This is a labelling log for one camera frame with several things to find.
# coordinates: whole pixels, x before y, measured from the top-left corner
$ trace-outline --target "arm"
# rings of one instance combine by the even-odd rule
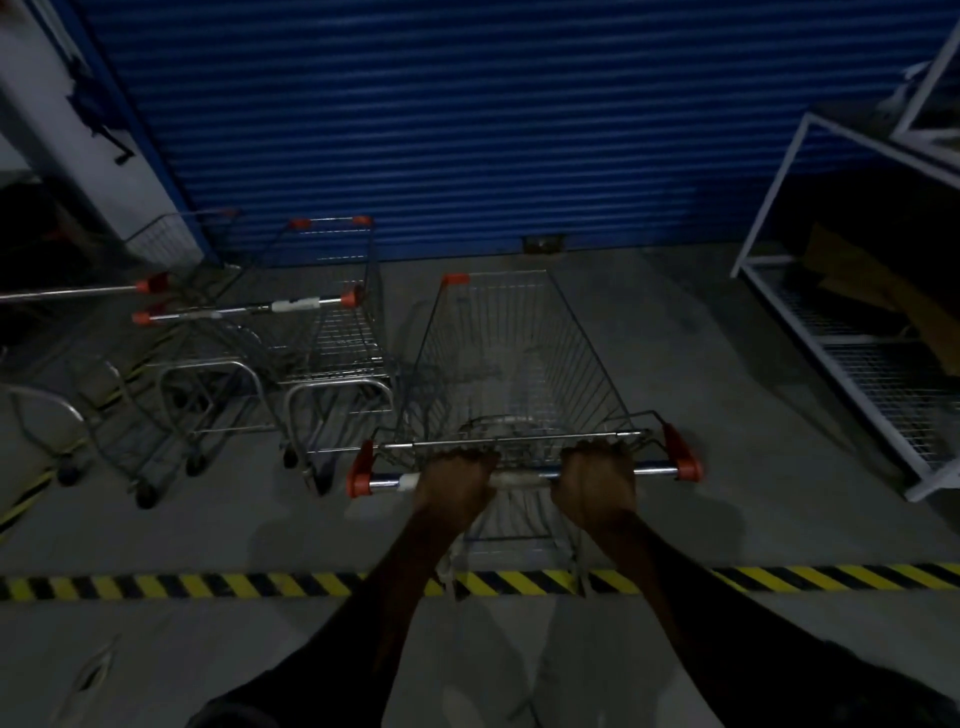
[[[877,725],[877,716],[911,716],[946,700],[821,642],[664,541],[636,514],[633,464],[620,447],[565,451],[553,499],[637,584],[725,725]]]
[[[413,516],[363,585],[306,645],[213,701],[191,726],[302,725],[324,700],[349,706],[352,725],[379,725],[426,583],[493,497],[488,481],[496,462],[495,455],[453,452],[430,463]],[[261,722],[217,722],[250,713]]]

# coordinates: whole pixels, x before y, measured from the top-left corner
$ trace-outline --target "white tape on handle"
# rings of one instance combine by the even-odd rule
[[[289,301],[274,301],[270,310],[274,313],[290,313],[291,311],[312,311],[320,308],[324,299],[320,296],[310,296],[305,299],[290,299]]]
[[[417,487],[419,480],[419,473],[405,473],[400,476],[396,489],[401,493],[412,491]],[[490,476],[490,484],[498,491],[516,491],[545,488],[550,484],[550,481],[540,477],[540,474],[536,471],[493,471]]]

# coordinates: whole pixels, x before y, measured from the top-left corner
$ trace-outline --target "cart wheel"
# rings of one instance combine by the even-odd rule
[[[57,468],[57,481],[64,488],[69,488],[72,485],[76,485],[80,480],[81,472],[73,463],[67,465],[61,465]]]
[[[197,475],[206,470],[206,456],[202,452],[188,455],[184,470],[188,477],[197,477]]]
[[[292,470],[300,462],[300,459],[297,457],[297,451],[293,449],[293,446],[288,445],[283,449],[283,467],[288,471]]]
[[[133,486],[133,498],[136,500],[136,507],[144,511],[149,511],[160,501],[160,491],[150,483],[142,480],[137,481]]]

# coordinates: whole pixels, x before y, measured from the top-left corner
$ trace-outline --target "forearm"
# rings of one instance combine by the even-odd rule
[[[796,719],[821,716],[831,703],[834,666],[824,664],[827,650],[815,637],[725,585],[636,514],[625,513],[591,536],[643,592],[686,671],[726,724],[767,720],[771,701],[794,705]]]
[[[379,724],[417,604],[456,534],[419,511],[364,583],[301,649],[228,700],[297,725],[297,704],[350,705],[351,722]]]

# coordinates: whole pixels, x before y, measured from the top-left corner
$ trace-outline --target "metal shopping cart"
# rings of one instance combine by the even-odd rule
[[[144,373],[171,337],[137,331],[129,325],[131,311],[142,305],[137,295],[206,300],[198,287],[203,253],[196,235],[223,240],[238,215],[219,209],[161,215],[126,241],[70,230],[72,239],[80,236],[78,245],[92,266],[85,279],[0,294],[1,304],[35,308],[57,325],[50,326],[56,328],[56,345],[24,345],[13,352],[20,355],[8,364],[29,371],[5,376],[0,389],[10,399],[22,437],[49,457],[62,485],[78,482],[85,471],[78,456],[89,449],[127,481],[140,507],[156,504],[157,481],[166,477],[165,461],[172,457],[173,430]],[[206,277],[213,283],[223,276],[213,270]],[[55,444],[69,439],[74,442],[66,448]]]
[[[303,261],[304,251],[313,252],[313,265],[284,264]],[[393,405],[367,216],[292,220],[212,303],[154,308],[134,320],[183,324],[156,365],[167,420],[188,449],[188,466],[204,464],[198,442],[206,435],[277,430],[284,465],[300,464],[308,485],[322,490],[302,440],[328,421],[329,391],[362,382],[372,399],[384,400],[380,409]],[[192,417],[173,416],[191,404]]]
[[[637,425],[644,420],[649,426]],[[559,475],[563,448],[592,437],[625,440],[637,457],[656,450],[656,459],[636,462],[637,475],[702,476],[672,425],[656,412],[628,412],[548,273],[446,276],[396,430],[360,448],[348,493],[410,490],[438,450],[495,449],[501,459],[491,483],[501,492],[451,564],[469,557],[475,568],[531,568],[531,559],[549,567],[559,558],[577,572],[580,536],[543,486]],[[390,472],[374,472],[377,455],[376,469],[382,463]],[[452,567],[444,571],[452,589]]]

